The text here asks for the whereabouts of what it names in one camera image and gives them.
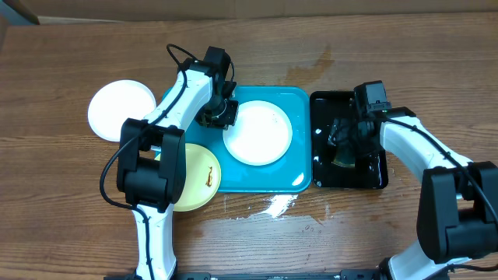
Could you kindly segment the green yellow sponge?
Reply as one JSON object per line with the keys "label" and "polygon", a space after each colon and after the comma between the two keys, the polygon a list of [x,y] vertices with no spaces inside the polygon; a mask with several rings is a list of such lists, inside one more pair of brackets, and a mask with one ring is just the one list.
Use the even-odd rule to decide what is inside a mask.
{"label": "green yellow sponge", "polygon": [[349,149],[337,149],[332,162],[340,167],[354,168],[356,164],[356,158],[354,153]]}

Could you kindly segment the white plate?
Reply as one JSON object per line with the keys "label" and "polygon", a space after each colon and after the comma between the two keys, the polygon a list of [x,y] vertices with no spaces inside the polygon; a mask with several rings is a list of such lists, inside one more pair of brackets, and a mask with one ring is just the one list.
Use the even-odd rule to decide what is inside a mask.
{"label": "white plate", "polygon": [[144,84],[130,79],[99,89],[89,103],[87,119],[92,131],[109,142],[119,142],[128,118],[141,120],[156,108],[156,98]]}
{"label": "white plate", "polygon": [[285,155],[293,138],[293,127],[280,107],[252,100],[238,107],[235,124],[223,132],[229,154],[250,166],[274,163]]}

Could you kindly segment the yellow-green plate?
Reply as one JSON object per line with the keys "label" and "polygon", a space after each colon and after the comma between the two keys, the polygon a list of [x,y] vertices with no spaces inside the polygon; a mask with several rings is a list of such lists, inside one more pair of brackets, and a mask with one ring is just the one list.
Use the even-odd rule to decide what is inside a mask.
{"label": "yellow-green plate", "polygon": [[186,180],[179,200],[167,209],[189,212],[207,204],[219,189],[222,171],[218,159],[207,148],[187,143]]}

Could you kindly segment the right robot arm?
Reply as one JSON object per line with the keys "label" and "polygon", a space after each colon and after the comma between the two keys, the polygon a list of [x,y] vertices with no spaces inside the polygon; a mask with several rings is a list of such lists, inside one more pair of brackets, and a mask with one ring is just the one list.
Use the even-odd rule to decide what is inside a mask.
{"label": "right robot arm", "polygon": [[497,167],[473,162],[425,129],[407,107],[393,107],[384,84],[365,82],[339,104],[328,144],[340,163],[390,152],[421,183],[416,241],[378,266],[380,279],[446,279],[457,269],[491,272],[471,260],[497,251]]}

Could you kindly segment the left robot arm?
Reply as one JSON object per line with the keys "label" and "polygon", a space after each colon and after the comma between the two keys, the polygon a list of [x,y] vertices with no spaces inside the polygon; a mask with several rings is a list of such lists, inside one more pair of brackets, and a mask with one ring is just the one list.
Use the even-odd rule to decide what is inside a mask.
{"label": "left robot arm", "polygon": [[109,162],[117,164],[122,208],[132,211],[137,226],[139,262],[130,279],[175,275],[173,212],[186,181],[185,133],[192,122],[223,130],[234,125],[237,84],[226,76],[232,67],[222,48],[209,47],[202,60],[189,54],[177,63],[177,81],[162,103],[121,127],[120,147]]}

